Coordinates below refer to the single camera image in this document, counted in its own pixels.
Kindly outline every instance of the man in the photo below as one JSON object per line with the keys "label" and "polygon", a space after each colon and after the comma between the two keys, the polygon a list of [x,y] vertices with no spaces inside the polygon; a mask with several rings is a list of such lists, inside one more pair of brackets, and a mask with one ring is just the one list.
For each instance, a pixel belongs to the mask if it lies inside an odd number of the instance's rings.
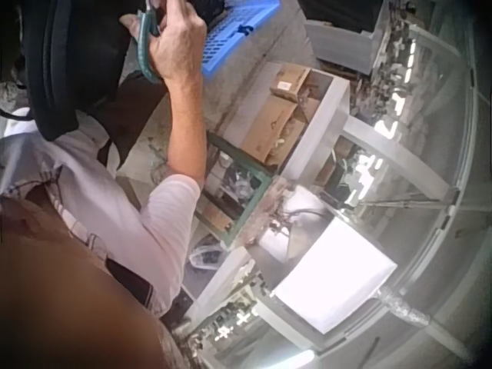
{"label": "man", "polygon": [[[175,174],[140,211],[114,172],[163,85],[133,74],[79,130],[46,142],[32,122],[0,141],[0,344],[14,367],[185,366],[158,318],[179,292],[204,180],[206,27],[185,0],[166,5],[149,48],[170,94]],[[138,34],[135,15],[121,23]]]}

